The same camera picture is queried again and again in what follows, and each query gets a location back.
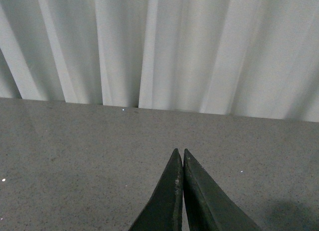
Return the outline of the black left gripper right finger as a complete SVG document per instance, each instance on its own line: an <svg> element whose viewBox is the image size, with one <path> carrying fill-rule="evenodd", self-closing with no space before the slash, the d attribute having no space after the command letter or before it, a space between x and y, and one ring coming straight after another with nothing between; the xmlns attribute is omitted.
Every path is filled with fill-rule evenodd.
<svg viewBox="0 0 319 231"><path fill-rule="evenodd" d="M219 187L196 158L184 151L183 193L191 231L260 231Z"/></svg>

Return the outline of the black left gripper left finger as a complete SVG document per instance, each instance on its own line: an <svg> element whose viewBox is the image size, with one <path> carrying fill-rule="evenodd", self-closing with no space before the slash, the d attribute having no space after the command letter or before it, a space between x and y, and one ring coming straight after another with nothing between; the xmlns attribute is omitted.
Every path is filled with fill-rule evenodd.
<svg viewBox="0 0 319 231"><path fill-rule="evenodd" d="M174 149L151 198L131 225L131 231L182 230L183 164Z"/></svg>

